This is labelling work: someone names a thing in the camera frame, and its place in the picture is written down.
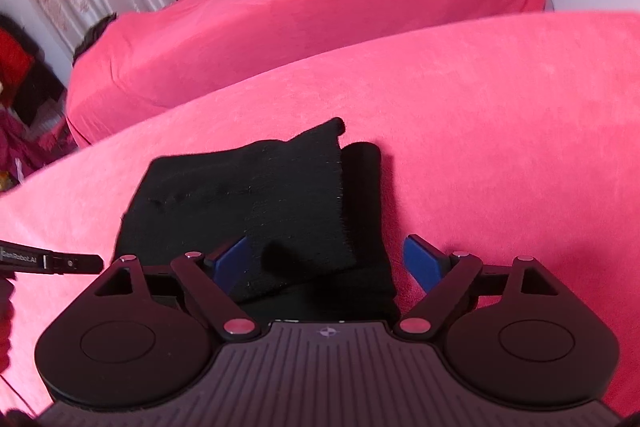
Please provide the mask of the red bed sheet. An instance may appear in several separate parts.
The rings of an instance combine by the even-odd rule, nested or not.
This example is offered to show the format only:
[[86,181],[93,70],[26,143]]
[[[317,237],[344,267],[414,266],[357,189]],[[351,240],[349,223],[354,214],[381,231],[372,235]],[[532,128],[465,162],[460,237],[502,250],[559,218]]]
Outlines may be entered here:
[[343,46],[546,0],[178,0],[124,13],[76,61],[66,120],[89,146],[194,98]]

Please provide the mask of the pink fleece blanket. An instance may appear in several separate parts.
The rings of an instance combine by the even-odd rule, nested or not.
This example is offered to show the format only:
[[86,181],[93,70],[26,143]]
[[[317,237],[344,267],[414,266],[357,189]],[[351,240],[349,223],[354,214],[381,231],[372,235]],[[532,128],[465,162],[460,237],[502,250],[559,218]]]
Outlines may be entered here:
[[287,140],[333,117],[383,152],[383,236],[533,256],[620,340],[606,402],[639,407],[639,17],[553,12],[406,32],[140,122],[1,199],[6,241],[110,257],[149,163]]

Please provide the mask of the hanging maroon clothes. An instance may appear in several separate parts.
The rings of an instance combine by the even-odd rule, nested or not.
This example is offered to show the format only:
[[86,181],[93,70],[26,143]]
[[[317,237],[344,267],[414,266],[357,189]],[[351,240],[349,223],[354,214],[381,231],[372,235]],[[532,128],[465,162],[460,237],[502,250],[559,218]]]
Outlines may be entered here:
[[1,109],[1,192],[22,184],[26,178],[77,150],[67,122],[62,118],[52,129],[33,136],[6,108]]

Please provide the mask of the dark pillow behind bed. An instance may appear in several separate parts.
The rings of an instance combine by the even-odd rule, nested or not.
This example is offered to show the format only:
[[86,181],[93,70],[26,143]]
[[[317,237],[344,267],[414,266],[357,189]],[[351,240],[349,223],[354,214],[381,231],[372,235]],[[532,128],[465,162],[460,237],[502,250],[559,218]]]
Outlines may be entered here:
[[99,38],[104,34],[106,28],[111,25],[115,20],[117,20],[118,14],[112,13],[110,15],[102,17],[98,20],[94,25],[92,25],[82,38],[81,43],[76,46],[74,49],[72,64],[75,65],[76,62],[80,59],[82,54],[85,54],[88,50],[90,50]]

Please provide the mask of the black pants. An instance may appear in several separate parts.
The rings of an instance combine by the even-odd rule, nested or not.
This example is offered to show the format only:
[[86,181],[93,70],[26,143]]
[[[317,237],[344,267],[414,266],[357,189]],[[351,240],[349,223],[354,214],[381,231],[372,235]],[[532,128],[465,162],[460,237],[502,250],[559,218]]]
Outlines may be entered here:
[[341,145],[340,118],[288,141],[165,156],[144,174],[117,256],[168,265],[246,239],[231,298],[255,319],[383,321],[399,317],[382,237],[382,154]]

